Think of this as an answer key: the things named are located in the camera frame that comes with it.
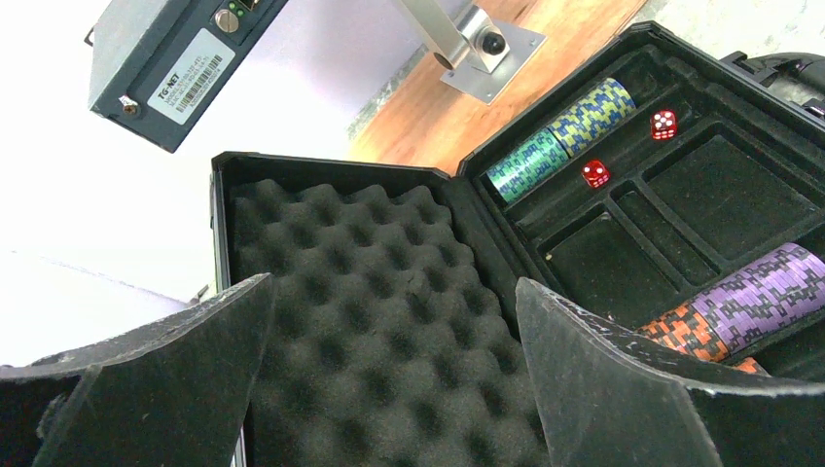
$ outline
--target gray metal box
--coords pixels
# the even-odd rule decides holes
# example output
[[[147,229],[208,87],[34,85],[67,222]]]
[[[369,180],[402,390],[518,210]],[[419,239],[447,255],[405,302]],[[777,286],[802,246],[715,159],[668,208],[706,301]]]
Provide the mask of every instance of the gray metal box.
[[[286,2],[113,0],[94,27],[90,110],[175,152]]]

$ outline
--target red die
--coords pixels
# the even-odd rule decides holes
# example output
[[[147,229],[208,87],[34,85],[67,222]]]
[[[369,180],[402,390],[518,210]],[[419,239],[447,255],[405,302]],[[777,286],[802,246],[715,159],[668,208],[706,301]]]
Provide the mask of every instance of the red die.
[[[582,167],[582,176],[591,188],[598,188],[610,180],[610,172],[601,161],[592,160]]]
[[[662,110],[650,118],[650,130],[653,139],[670,139],[676,135],[676,114]]]

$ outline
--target black foam padding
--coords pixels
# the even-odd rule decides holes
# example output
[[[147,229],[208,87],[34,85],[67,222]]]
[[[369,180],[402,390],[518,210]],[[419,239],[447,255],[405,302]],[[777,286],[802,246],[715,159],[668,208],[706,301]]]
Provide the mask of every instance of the black foam padding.
[[[229,215],[233,281],[279,277],[253,465],[548,464],[520,345],[429,189],[265,180]]]

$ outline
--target white wall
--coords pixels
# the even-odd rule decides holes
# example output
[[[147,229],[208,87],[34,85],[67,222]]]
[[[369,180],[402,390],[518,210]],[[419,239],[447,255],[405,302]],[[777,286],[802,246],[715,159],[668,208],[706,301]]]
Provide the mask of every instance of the white wall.
[[[123,334],[180,302],[43,258],[0,252],[0,365],[24,366]]]
[[[822,0],[648,0],[634,20],[649,19],[717,58],[825,54]]]
[[[179,300],[213,276],[209,160],[225,150],[342,157],[346,127],[420,45],[392,0],[291,0],[170,155],[86,109],[83,38],[106,4],[42,0],[36,20],[0,27],[0,250]]]

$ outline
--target wooden surface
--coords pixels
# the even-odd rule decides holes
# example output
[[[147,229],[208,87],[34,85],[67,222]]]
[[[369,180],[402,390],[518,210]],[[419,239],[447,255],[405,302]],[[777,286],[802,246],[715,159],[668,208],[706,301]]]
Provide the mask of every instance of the wooden surface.
[[[355,139],[360,162],[439,167],[458,163],[601,49],[645,0],[479,0],[491,17],[547,36],[491,106],[440,81],[428,54]]]

